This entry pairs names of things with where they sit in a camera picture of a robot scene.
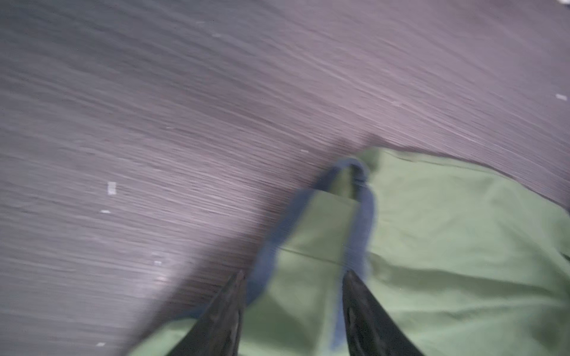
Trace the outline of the green tank top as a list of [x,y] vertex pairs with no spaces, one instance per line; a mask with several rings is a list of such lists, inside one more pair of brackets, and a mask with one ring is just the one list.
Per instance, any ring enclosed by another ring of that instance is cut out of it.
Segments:
[[[423,355],[569,353],[569,213],[495,170],[386,148],[339,160],[245,275],[238,355],[350,355],[350,270]],[[132,354],[169,355],[209,304]]]

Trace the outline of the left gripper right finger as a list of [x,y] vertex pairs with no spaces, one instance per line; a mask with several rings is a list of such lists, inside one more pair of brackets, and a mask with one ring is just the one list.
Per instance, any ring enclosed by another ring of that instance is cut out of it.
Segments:
[[343,277],[342,303],[350,356],[423,356],[353,270]]

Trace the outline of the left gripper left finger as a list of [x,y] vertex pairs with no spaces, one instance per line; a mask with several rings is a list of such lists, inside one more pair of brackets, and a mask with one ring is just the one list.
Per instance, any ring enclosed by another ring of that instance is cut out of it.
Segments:
[[239,271],[230,277],[169,355],[238,355],[245,305],[246,280]]

